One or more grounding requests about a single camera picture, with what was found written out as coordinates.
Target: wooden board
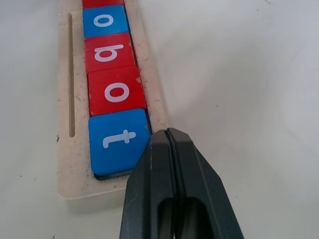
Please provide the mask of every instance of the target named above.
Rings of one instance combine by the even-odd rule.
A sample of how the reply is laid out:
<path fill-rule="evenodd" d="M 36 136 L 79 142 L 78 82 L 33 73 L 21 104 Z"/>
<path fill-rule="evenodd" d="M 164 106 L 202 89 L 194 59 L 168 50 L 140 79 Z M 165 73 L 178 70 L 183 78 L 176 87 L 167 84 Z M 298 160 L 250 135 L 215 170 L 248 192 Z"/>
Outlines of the wooden board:
<path fill-rule="evenodd" d="M 167 128 L 157 70 L 136 0 L 125 8 L 153 132 Z M 84 64 L 82 1 L 61 0 L 58 72 L 58 192 L 78 199 L 125 189 L 128 176 L 98 181 L 90 166 L 88 87 Z"/>

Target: white table surface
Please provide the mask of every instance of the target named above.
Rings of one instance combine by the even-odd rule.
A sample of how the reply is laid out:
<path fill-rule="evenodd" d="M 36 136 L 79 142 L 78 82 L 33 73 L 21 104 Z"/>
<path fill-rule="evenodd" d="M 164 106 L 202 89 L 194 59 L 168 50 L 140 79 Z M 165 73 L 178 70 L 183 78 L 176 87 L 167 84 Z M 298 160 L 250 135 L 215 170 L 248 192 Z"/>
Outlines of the white table surface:
<path fill-rule="evenodd" d="M 140 0 L 170 125 L 247 239 L 318 237 L 319 1 Z M 119 236 L 124 191 L 56 190 L 57 0 L 0 7 L 0 238 Z"/>

